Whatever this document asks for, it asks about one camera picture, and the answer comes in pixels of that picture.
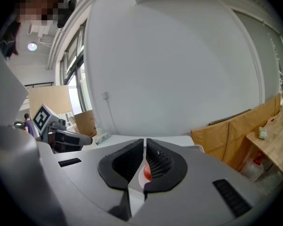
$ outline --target wooden table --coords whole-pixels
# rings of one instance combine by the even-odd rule
[[[258,130],[249,133],[250,140],[283,174],[283,109],[270,118],[264,126],[267,130],[267,139],[258,138]]]

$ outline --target wall outlet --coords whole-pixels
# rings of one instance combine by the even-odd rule
[[[102,98],[103,98],[103,100],[107,100],[108,99],[108,92],[107,91],[102,93]]]

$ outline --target plastic bottle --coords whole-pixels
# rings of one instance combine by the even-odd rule
[[[95,129],[98,135],[104,134],[103,128],[100,126],[100,124],[97,121],[95,122]]]
[[[263,157],[262,152],[258,152],[254,160],[248,159],[246,164],[241,170],[241,174],[247,177],[250,181],[254,182],[264,172],[264,167],[261,164]]]

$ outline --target white wall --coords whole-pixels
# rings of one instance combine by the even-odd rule
[[[96,0],[84,62],[92,107],[122,135],[173,136],[259,105],[249,48],[216,0]]]
[[[54,82],[55,71],[46,70],[46,65],[14,65],[11,71],[23,85]]]

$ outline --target cable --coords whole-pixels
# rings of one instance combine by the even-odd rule
[[[105,100],[107,101],[108,110],[109,110],[109,113],[110,113],[110,116],[111,116],[111,119],[112,119],[112,123],[113,123],[114,129],[115,129],[115,131],[117,132],[117,134],[119,134],[119,132],[118,132],[118,130],[117,130],[117,127],[116,127],[116,125],[115,125],[115,122],[114,122],[114,119],[113,119],[112,113],[111,113],[111,109],[110,109],[110,106],[109,106],[108,99],[105,99]]]

